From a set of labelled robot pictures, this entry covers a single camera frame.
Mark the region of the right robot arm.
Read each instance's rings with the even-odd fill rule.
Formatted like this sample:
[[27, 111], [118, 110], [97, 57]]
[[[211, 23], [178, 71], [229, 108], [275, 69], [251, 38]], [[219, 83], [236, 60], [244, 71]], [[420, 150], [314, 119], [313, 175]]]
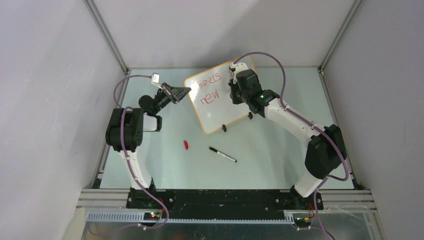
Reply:
[[341, 129], [332, 124], [325, 126], [307, 120], [290, 107], [283, 98], [270, 89], [262, 89], [258, 75], [246, 65], [233, 64], [229, 67], [232, 78], [229, 80], [230, 99], [234, 105], [246, 104], [252, 114], [281, 125], [306, 147], [305, 173], [294, 184], [291, 204], [304, 209], [311, 202], [311, 194], [340, 165], [345, 176], [338, 181], [347, 181], [350, 173], [346, 163], [346, 146]]

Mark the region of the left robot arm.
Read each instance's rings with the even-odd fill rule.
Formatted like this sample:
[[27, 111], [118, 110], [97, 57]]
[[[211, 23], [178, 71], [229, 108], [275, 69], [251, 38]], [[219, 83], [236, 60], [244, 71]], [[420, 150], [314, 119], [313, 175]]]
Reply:
[[156, 95], [143, 95], [139, 107], [115, 108], [105, 132], [107, 145], [118, 152], [129, 172], [131, 188], [143, 190], [138, 201], [145, 208], [153, 208], [158, 202], [153, 177], [141, 156], [141, 145], [145, 132], [160, 132], [163, 118], [159, 112], [168, 104], [178, 104], [192, 89], [162, 83]]

